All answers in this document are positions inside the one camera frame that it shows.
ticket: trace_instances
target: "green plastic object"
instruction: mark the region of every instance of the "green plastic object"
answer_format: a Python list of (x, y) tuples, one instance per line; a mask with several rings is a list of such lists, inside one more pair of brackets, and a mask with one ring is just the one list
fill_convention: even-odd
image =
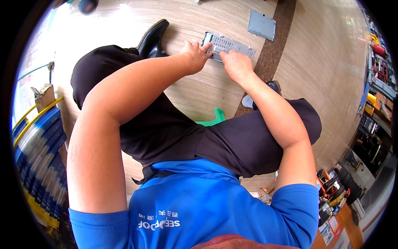
[(215, 120), (208, 122), (196, 122), (196, 123), (201, 124), (203, 126), (212, 126), (221, 123), (222, 121), (225, 121), (224, 112), (220, 108), (214, 108), (214, 112), (216, 114)]

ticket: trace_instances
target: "white sock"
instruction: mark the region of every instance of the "white sock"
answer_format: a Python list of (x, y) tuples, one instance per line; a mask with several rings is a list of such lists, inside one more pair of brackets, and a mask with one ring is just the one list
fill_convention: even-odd
[(253, 99), (249, 95), (244, 96), (242, 99), (242, 105), (244, 107), (253, 108)]

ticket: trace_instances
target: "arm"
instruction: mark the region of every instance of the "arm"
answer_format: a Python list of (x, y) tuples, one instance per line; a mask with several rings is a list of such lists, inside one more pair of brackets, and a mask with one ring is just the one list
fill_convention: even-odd
[(202, 70), (211, 43), (185, 42), (181, 54), (127, 65), (87, 95), (74, 126), (68, 154), (70, 208), (101, 214), (124, 211), (126, 186), (120, 125), (147, 108), (168, 86)]
[(229, 54), (222, 52), (220, 56), (229, 77), (251, 96), (272, 136), (283, 149), (275, 191), (296, 183), (316, 186), (314, 156), (300, 116), (257, 77), (248, 56), (233, 50)]

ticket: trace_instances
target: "metal car stereo unit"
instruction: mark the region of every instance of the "metal car stereo unit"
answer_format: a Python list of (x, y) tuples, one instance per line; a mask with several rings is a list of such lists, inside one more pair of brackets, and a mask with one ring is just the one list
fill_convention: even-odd
[(211, 42), (213, 44), (212, 47), (207, 51), (213, 54), (210, 58), (221, 63), (222, 59), (220, 57), (220, 53), (222, 51), (229, 53), (230, 50), (235, 50), (238, 53), (247, 55), (251, 60), (256, 54), (256, 50), (254, 48), (244, 45), (238, 41), (232, 40), (231, 38), (225, 37), (221, 34), (206, 32), (205, 38), (202, 42), (202, 46), (208, 42)]

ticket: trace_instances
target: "yellow rail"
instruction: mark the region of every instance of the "yellow rail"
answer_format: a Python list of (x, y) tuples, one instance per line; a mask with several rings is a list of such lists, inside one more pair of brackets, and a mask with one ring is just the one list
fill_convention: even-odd
[(36, 105), (32, 106), (23, 116), (20, 120), (18, 120), (17, 124), (12, 128), (12, 132), (14, 132), (15, 128), (26, 118), (26, 116), (33, 111), (33, 109), (36, 107)]
[[(19, 141), (21, 140), (22, 136), (26, 133), (26, 131), (33, 125), (34, 122), (36, 122), (36, 120), (39, 119), (39, 117), (41, 117), (46, 111), (48, 111), (51, 107), (55, 106), (57, 103), (59, 103), (61, 100), (63, 99), (63, 97), (57, 98), (55, 99), (55, 101), (53, 103), (51, 103), (48, 107), (46, 107), (43, 111), (41, 111), (34, 119), (32, 119), (32, 121), (30, 121), (25, 128), (21, 131), (21, 133), (18, 135), (17, 139), (15, 139), (14, 142), (14, 150), (17, 148), (17, 145), (19, 143)], [(25, 118), (36, 106), (32, 107), (31, 109), (29, 109), (29, 111), (24, 115), (23, 118)]]

